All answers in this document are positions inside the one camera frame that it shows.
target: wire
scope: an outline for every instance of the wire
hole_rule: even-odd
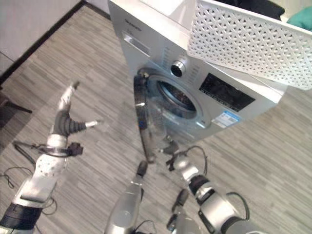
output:
[[[230,192],[230,193],[227,193],[226,195],[227,196],[236,195],[236,196],[238,196],[242,200],[242,202],[244,204],[245,212],[246,212],[245,220],[249,220],[250,219],[250,210],[249,210],[249,206],[248,206],[247,201],[245,200],[245,198],[243,198],[243,196],[241,194],[236,193],[236,192]]]
[[[27,167],[9,167],[8,169],[6,169],[6,170],[4,171],[3,174],[0,174],[0,177],[4,177],[4,178],[7,180],[8,186],[9,186],[11,189],[13,189],[15,186],[14,186],[14,184],[11,182],[11,177],[7,174],[7,172],[10,171],[10,170],[12,170],[12,169],[24,169],[24,170],[29,171],[30,174],[33,174],[33,172],[32,172],[30,169],[28,169]]]
[[[188,153],[190,150],[195,149],[195,148],[200,149],[200,150],[202,151],[202,153],[203,153],[204,161],[205,161],[203,174],[206,176],[206,175],[207,175],[207,172],[208,172],[208,162],[207,162],[207,158],[208,158],[208,157],[207,157],[207,155],[206,155],[204,149],[203,149],[202,147],[198,146],[198,145],[191,146],[190,148],[188,148],[188,149],[185,150],[185,151],[180,151],[180,152],[178,152],[178,153],[173,154],[172,159],[169,160],[169,161],[170,161],[170,162],[174,162],[180,155],[188,156],[187,153]]]
[[[136,227],[136,229],[133,231],[133,233],[136,233],[136,231],[144,224],[144,223],[147,223],[147,222],[151,222],[152,223],[152,225],[153,225],[153,229],[154,229],[154,233],[153,234],[157,234],[157,230],[156,230],[156,227],[155,227],[155,223],[152,221],[152,220],[145,220],[145,221],[143,221],[143,222],[141,222],[137,227]]]
[[[197,149],[200,149],[201,151],[202,151],[202,153],[203,153],[203,156],[204,156],[204,161],[205,161],[205,166],[204,166],[204,175],[206,176],[207,175],[207,172],[208,172],[208,162],[207,162],[207,155],[206,155],[206,153],[205,153],[205,151],[204,151],[204,149],[202,148],[202,147],[200,147],[200,146],[198,146],[198,145],[194,145],[194,146],[191,146],[190,148],[188,148],[186,151],[185,151],[185,154],[187,155],[187,153],[190,151],[190,150],[192,150],[192,149],[195,149],[195,148],[197,148]]]
[[[12,170],[12,169],[27,170],[31,175],[33,175],[33,172],[29,168],[27,168],[27,167],[9,167],[8,169],[6,169],[4,171],[3,174],[0,174],[0,177],[4,177],[7,180],[8,186],[9,186],[10,189],[15,188],[14,184],[12,183],[11,177],[7,174],[7,172]],[[55,209],[52,212],[50,212],[50,213],[46,213],[46,212],[44,212],[42,210],[42,213],[44,213],[45,215],[53,215],[58,210],[58,203],[57,203],[57,201],[55,201],[55,199],[53,197],[51,197],[50,200],[52,200],[52,202],[49,205],[47,205],[44,209],[51,207],[53,204],[55,204]]]
[[[46,206],[46,207],[44,207],[44,208],[45,208],[45,209],[46,209],[46,208],[49,208],[49,207],[51,207],[53,204],[55,204],[55,209],[54,209],[52,212],[50,212],[50,213],[46,213],[45,211],[42,210],[42,213],[44,213],[46,216],[54,215],[55,212],[58,210],[58,203],[57,203],[57,201],[55,201],[55,199],[54,199],[53,197],[50,198],[50,200],[52,200],[51,204],[48,205],[48,206]]]
[[[35,144],[27,144],[27,143],[24,143],[22,141],[19,141],[19,140],[14,140],[12,142],[14,148],[20,153],[22,154],[26,159],[28,159],[28,161],[33,165],[33,167],[35,168],[36,167],[36,161],[26,152],[24,151],[21,146],[24,146],[24,147],[28,147],[30,149],[36,149],[37,146]]]

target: washing machine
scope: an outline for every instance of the washing machine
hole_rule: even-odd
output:
[[[162,139],[190,143],[211,136],[274,107],[287,88],[188,56],[195,1],[164,7],[148,0],[109,2],[149,162]]]

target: teal cushion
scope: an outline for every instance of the teal cushion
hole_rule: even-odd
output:
[[[312,31],[312,6],[294,14],[287,23]]]

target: white laundry basket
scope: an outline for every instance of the white laundry basket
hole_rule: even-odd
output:
[[[188,55],[312,88],[312,32],[214,0],[197,0]]]

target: wooden floor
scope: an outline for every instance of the wooden floor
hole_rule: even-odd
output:
[[[57,213],[41,215],[43,233],[103,233],[114,203],[143,159],[127,76],[111,22],[83,7],[4,84],[3,92],[12,101],[34,113],[18,112],[3,128],[1,172],[11,166],[31,168],[10,142],[44,143],[58,98],[71,80],[81,81],[71,116],[104,120],[102,126],[71,137],[83,144],[84,154],[70,160],[58,183]],[[312,233],[312,90],[289,88],[277,107],[198,144],[210,157],[209,178],[223,193],[240,192],[255,223],[272,234]],[[202,165],[199,152],[191,157]],[[160,234],[169,233],[165,226],[170,208],[184,186],[175,172],[166,170],[165,160],[159,155],[148,170],[138,219],[153,220]],[[19,171],[10,175],[17,187],[26,177]],[[3,178],[0,188],[2,216],[17,188],[9,189]],[[186,210],[196,217],[193,198]],[[149,225],[142,230],[153,232]]]

